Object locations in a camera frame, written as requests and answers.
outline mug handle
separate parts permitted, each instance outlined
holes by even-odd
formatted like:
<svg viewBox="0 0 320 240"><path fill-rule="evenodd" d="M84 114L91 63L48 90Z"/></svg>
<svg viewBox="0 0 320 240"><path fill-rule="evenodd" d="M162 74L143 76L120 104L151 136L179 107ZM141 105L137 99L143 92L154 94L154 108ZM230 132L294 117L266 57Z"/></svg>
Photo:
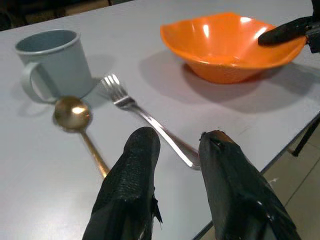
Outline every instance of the mug handle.
<svg viewBox="0 0 320 240"><path fill-rule="evenodd" d="M57 100L54 98L42 99L35 92L35 89L32 85L32 74L33 71L40 65L40 62L29 62L22 71L21 76L21 84L25 93L31 98L33 101L42 104L54 104Z"/></svg>

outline bowl rim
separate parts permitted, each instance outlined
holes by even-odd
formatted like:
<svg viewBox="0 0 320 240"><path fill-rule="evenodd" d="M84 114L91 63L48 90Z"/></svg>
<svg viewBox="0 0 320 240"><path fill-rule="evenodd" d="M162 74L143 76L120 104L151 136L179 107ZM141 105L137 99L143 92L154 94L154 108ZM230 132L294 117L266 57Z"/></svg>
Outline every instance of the bowl rim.
<svg viewBox="0 0 320 240"><path fill-rule="evenodd" d="M204 15L204 16L199 16L199 17L194 17L194 18L189 18L189 19L183 19L183 20L179 20L173 23L168 23L168 24L163 24L160 26L160 36L162 41L164 42L164 44L175 54L177 54L178 56L180 56L181 58L185 59L186 61L190 61L190 62L194 62L194 63L198 63L198 64L206 64L206 65L211 65L211 66L224 66L224 67L229 67L229 68L239 68L239 69L268 69L268 68L274 68L274 67L279 67L285 64L290 63L297 55L299 55L299 53L302 51L302 49L304 48L304 46L307 43L307 38L305 36L300 36L298 38L295 38L293 40L297 40L300 39L300 45L299 47L295 48L293 51L291 51L288 54L288 57L284 59L280 59L276 62L273 63L267 63L264 65L255 65L255 64L251 64L251 65L237 65L237 64L225 64L225 63L216 63L216 62L210 62L210 61L205 61L205 60L201 60L199 59L199 57L192 55L186 51L183 50L179 50L176 49L175 47L172 47L170 45L170 43L167 41L166 39L166 35L164 33L165 29L168 27L172 27L172 26L177 26L180 25L181 23L186 23L186 22L192 22L195 20L199 20L199 19L206 19L206 18L210 18L210 17L219 17L219 16L236 16L236 17L245 17L245 18L250 18L254 21L256 21L257 23L261 23L264 25L268 25L269 27L275 28L274 25L257 20L255 18L249 17L249 16L242 16L240 14L234 13L234 12L220 12L217 14L211 14L211 15Z"/></svg>

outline mug rim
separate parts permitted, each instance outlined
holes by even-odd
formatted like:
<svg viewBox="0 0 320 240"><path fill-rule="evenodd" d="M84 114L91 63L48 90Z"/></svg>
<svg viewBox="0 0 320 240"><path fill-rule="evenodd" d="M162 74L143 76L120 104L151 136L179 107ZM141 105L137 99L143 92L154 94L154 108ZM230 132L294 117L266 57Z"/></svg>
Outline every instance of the mug rim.
<svg viewBox="0 0 320 240"><path fill-rule="evenodd" d="M23 51L23 50L20 50L17 48L18 44L21 43L22 41L26 40L27 38L30 38L34 35L38 35L38 34L43 34L43 33L49 33L49 32L56 32L56 31L68 31L68 32L72 32L75 34L75 37L63 44L63 45L60 45L60 46L57 46L57 47L54 47L54 48L50 48L50 49L46 49L46 50L40 50L40 51ZM59 29L53 29L53 30L49 30L49 31L42 31L42 32L38 32L38 33L35 33L35 34L32 34L30 36L26 36L24 37L23 39L19 40L14 48L15 48L15 51L19 54L19 55L29 55L29 56L36 56L36 55L44 55L44 54L51 54L51 53L55 53L55 52L58 52L60 50L63 50L63 49L66 49L70 46L72 46L75 42L77 42L80 38L80 33L76 32L76 31L73 31L73 30L69 30L69 29L62 29L62 28L59 28Z"/></svg>

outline table surface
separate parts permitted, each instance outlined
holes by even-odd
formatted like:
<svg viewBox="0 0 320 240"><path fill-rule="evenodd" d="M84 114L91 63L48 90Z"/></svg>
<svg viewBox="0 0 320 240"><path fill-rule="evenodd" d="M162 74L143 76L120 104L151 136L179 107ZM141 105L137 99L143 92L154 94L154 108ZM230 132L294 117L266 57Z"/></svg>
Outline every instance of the table surface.
<svg viewBox="0 0 320 240"><path fill-rule="evenodd" d="M80 239L102 182L77 134L52 123L53 106L31 102L19 78L14 43L34 33L71 29L95 77L115 73L159 122L198 148L203 131L225 131L261 171L318 114L320 56L306 46L294 63L260 81L215 85L194 76L164 46L160 26L220 12L279 25L312 14L301 0L137 0L0 32L0 239ZM145 123L93 91L88 129L108 166ZM162 140L155 196L163 218L154 240L190 240L210 220L200 171Z"/></svg>

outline floor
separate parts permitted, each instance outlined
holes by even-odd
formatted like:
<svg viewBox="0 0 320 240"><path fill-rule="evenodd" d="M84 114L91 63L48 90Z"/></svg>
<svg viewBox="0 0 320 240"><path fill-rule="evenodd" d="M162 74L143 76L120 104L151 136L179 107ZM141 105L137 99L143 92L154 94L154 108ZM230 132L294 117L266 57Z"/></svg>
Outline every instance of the floor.
<svg viewBox="0 0 320 240"><path fill-rule="evenodd" d="M298 157L290 154L303 134L264 174L285 206L302 240L320 236L320 126ZM214 240L212 228L201 240Z"/></svg>

